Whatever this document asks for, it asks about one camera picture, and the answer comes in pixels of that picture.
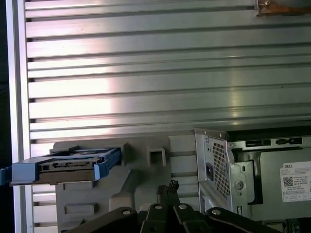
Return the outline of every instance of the rectangular slot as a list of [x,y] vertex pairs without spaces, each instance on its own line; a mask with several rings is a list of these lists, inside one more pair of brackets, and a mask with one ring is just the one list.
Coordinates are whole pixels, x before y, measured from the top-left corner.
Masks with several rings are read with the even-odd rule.
[[246,141],[246,147],[261,147],[261,146],[270,146],[271,140],[256,140],[256,141]]

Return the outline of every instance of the qr code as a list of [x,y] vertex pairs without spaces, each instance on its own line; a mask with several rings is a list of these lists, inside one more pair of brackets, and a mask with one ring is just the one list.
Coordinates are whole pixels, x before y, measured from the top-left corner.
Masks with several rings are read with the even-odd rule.
[[293,186],[293,178],[292,177],[283,177],[284,187]]

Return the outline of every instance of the corrugated metal wall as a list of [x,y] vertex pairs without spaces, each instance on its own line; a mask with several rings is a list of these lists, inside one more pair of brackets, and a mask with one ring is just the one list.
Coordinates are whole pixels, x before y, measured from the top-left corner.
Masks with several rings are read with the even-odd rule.
[[[253,4],[26,2],[31,156],[59,140],[310,119],[311,18],[258,18]],[[33,192],[35,232],[56,232],[54,188]]]

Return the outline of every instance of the white label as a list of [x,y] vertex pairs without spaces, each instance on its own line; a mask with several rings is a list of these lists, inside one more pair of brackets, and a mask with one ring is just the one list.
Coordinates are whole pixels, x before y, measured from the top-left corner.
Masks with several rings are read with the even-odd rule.
[[311,162],[283,164],[280,175],[283,202],[311,200]]

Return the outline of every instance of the metal screw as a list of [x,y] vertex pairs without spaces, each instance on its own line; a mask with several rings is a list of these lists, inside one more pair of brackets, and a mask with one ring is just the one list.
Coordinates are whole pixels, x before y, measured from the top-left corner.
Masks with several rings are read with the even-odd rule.
[[184,205],[184,204],[179,205],[179,209],[184,210],[184,209],[186,209],[186,208],[187,208],[187,206],[186,206],[186,205]]
[[212,214],[214,215],[220,215],[221,212],[219,210],[212,210]]
[[236,181],[234,184],[234,187],[236,188],[236,190],[242,190],[244,187],[244,184],[242,181]]
[[124,214],[124,215],[130,215],[130,214],[131,214],[131,211],[129,211],[129,210],[124,210],[124,211],[122,212],[122,214]]

